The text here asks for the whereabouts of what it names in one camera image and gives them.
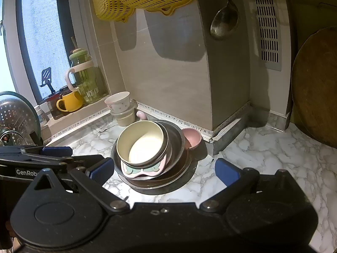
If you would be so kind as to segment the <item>pastel butterfly-shaped plate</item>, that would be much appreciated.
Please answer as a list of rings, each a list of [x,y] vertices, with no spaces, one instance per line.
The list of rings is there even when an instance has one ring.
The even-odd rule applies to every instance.
[[[131,178],[131,179],[137,178],[142,175],[149,176],[149,177],[155,177],[155,176],[158,176],[160,173],[162,173],[162,171],[165,168],[166,161],[167,161],[167,155],[165,155],[159,162],[154,164],[154,166],[151,166],[149,168],[141,168],[141,169],[133,168],[127,165],[126,163],[121,162],[121,169],[122,169],[123,174],[127,178]]]

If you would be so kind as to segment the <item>large white floral plate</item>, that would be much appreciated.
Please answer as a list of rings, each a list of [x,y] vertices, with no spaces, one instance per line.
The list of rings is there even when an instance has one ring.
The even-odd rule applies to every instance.
[[[170,171],[159,176],[155,179],[150,180],[130,180],[126,177],[118,174],[119,178],[132,189],[135,190],[155,190],[159,188],[164,188],[173,184],[175,181],[182,178],[190,171],[194,171],[197,167],[197,161],[191,158],[190,156],[186,159],[182,165],[180,162],[177,164],[177,169],[172,168]]]

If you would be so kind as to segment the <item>pink bear-shaped plate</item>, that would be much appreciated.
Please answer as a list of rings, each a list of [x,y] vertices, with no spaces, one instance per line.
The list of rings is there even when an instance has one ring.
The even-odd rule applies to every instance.
[[[185,149],[187,150],[196,149],[202,141],[202,136],[197,130],[187,128],[183,129],[182,133],[184,134],[186,139]]]

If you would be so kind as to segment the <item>cream round bowl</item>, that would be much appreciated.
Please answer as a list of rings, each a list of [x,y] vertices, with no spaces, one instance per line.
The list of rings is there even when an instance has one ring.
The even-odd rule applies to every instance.
[[[159,123],[135,122],[120,133],[116,152],[130,166],[148,167],[165,154],[168,137],[166,128]]]

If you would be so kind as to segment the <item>stainless steel bowl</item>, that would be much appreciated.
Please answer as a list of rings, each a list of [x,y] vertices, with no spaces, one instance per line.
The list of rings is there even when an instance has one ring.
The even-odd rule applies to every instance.
[[[111,157],[118,174],[129,180],[151,180],[171,170],[186,153],[182,129],[163,120],[139,121],[115,141]]]

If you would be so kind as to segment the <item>perforated steel steamer lid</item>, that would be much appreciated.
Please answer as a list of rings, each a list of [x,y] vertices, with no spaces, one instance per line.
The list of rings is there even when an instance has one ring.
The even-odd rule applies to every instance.
[[[22,95],[1,92],[1,146],[42,145],[37,112]]]

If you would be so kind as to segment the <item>clear plastic grain container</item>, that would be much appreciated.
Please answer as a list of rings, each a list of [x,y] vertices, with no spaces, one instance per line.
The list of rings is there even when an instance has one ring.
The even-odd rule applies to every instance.
[[[121,127],[127,127],[130,124],[135,122],[135,114],[136,108],[138,107],[138,103],[135,100],[132,100],[129,108],[121,113],[115,113],[112,110],[110,114],[116,119],[117,123]]]

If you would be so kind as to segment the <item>yellow ceramic mug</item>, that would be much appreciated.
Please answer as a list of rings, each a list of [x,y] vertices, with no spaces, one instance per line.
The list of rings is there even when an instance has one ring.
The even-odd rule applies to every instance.
[[[64,113],[72,113],[80,109],[84,104],[84,99],[79,92],[71,92],[57,100],[56,108]]]

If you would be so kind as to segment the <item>white floral ceramic bowl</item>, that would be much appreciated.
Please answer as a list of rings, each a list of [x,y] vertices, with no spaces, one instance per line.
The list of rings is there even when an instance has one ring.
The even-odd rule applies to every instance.
[[[125,112],[130,106],[130,93],[129,92],[119,92],[113,94],[104,100],[107,107],[110,108],[113,113]]]

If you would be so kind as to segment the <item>green glass ice jar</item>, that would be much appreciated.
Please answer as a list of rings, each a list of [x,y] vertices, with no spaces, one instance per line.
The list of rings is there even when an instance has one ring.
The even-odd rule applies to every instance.
[[[75,37],[71,37],[71,41],[75,49],[69,55],[71,68],[65,72],[64,78],[68,89],[79,93],[89,105],[106,96],[106,83],[88,51],[77,46]]]

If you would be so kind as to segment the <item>round wooden cutting board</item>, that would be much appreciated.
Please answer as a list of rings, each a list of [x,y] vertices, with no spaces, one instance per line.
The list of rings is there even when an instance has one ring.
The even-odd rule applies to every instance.
[[[336,26],[318,30],[302,44],[292,66],[291,87],[304,128],[336,148]]]

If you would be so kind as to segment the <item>hanging metal ladle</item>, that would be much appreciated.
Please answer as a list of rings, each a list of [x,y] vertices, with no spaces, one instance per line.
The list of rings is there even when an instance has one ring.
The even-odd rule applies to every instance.
[[[225,7],[220,9],[210,27],[210,34],[216,40],[224,40],[230,37],[238,28],[239,11],[232,0],[226,0]]]

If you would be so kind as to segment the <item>white wall vent grille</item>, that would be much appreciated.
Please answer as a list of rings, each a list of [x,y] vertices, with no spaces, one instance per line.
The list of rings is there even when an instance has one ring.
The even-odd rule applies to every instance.
[[[253,0],[257,24],[260,65],[282,70],[282,44],[277,0]]]

